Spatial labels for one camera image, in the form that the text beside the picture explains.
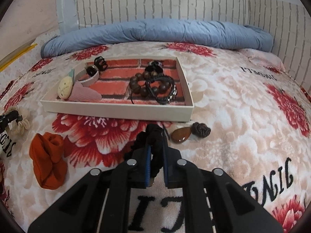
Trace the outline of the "black scrunchie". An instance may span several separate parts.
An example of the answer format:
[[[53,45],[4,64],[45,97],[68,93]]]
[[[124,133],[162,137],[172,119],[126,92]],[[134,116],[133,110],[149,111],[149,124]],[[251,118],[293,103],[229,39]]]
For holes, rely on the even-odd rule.
[[[136,160],[130,178],[133,188],[145,189],[151,185],[164,167],[164,150],[167,148],[165,129],[156,124],[148,124],[145,131],[140,132],[124,154],[124,161]]]

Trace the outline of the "yellow strip at bedside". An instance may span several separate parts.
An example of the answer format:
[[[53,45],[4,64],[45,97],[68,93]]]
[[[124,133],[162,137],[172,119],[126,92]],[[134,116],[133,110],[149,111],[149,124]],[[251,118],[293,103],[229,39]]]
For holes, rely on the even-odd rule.
[[[0,72],[2,72],[5,68],[7,68],[12,62],[17,60],[19,57],[21,57],[25,53],[34,49],[36,46],[37,46],[37,44],[25,44],[25,45],[19,47],[14,52],[8,54],[5,58],[3,58],[1,60]]]

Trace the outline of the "orange fabric scrunchie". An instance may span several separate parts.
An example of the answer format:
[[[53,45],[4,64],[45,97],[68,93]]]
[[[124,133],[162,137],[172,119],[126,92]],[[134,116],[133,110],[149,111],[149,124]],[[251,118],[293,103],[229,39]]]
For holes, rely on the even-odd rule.
[[[63,159],[64,139],[49,132],[36,134],[30,144],[29,156],[38,184],[43,189],[56,190],[65,181],[67,163]]]

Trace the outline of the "brown teardrop stone pendant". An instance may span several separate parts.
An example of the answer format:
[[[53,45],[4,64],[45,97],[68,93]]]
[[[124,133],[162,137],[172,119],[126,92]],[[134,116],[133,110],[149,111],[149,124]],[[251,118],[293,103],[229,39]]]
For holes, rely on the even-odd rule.
[[[191,127],[178,128],[171,133],[171,140],[176,144],[181,144],[190,137],[191,133]]]

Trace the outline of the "dark brown hair claw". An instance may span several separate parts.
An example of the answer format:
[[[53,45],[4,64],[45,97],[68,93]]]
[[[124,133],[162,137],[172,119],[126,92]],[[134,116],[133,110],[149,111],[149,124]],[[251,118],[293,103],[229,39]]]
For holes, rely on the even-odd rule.
[[[85,70],[89,77],[94,77],[97,73],[99,73],[98,68],[94,65],[87,66]]]

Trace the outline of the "floral fleece bed blanket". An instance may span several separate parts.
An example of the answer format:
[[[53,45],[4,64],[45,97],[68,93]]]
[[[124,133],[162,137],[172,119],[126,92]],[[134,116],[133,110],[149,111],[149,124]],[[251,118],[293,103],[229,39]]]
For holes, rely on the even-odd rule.
[[[44,58],[8,87],[1,112],[29,111],[23,135],[1,134],[1,205],[23,230],[90,169],[106,171],[123,161],[149,123],[169,132],[182,123],[46,112],[41,99],[71,69],[98,57],[178,57],[194,103],[190,123],[205,123],[177,149],[198,167],[222,168],[291,232],[310,204],[310,102],[301,88],[272,67],[239,52],[185,43],[132,42],[90,47]],[[38,184],[29,156],[36,134],[64,139],[65,181],[56,190]]]

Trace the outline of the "black hair claw clip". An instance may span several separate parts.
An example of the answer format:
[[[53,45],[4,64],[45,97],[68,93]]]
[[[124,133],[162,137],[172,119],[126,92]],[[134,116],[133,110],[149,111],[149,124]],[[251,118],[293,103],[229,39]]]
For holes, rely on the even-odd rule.
[[[99,56],[95,58],[94,66],[96,66],[100,72],[104,72],[107,69],[108,64],[103,57]]]

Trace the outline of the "white tray with brick liner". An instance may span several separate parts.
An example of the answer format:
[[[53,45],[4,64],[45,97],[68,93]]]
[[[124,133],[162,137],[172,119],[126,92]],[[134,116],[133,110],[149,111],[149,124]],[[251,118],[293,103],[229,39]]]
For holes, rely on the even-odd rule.
[[[194,109],[188,82],[175,56],[124,56],[106,59],[108,68],[90,88],[102,95],[98,102],[72,102],[58,97],[58,84],[50,86],[41,99],[45,111],[119,119],[188,122]],[[130,78],[143,73],[149,62],[159,61],[177,88],[173,102],[161,105],[151,97],[132,94]]]

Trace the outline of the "clear plastic sheet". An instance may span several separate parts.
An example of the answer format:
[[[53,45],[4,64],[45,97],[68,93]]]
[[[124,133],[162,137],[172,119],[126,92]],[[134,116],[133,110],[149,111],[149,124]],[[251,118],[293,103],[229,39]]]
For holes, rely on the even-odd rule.
[[[56,14],[61,35],[79,28],[76,0],[56,0]]]

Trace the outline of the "pink floral pillow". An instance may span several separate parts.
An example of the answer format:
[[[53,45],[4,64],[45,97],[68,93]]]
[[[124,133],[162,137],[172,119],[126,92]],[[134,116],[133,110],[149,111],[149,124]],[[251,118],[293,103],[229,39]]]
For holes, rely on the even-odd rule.
[[[272,67],[282,72],[285,71],[283,62],[273,53],[263,52],[251,48],[239,49],[238,52],[246,56],[248,61],[255,65]]]

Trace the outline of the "rolled blue quilt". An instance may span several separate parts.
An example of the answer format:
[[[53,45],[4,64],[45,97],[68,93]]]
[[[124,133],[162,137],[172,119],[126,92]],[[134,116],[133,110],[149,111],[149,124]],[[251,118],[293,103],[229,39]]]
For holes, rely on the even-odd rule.
[[[252,48],[264,52],[273,48],[273,37],[255,26],[154,18],[96,25],[57,36],[43,45],[41,57],[60,56],[105,44],[139,41],[190,43],[229,50]]]

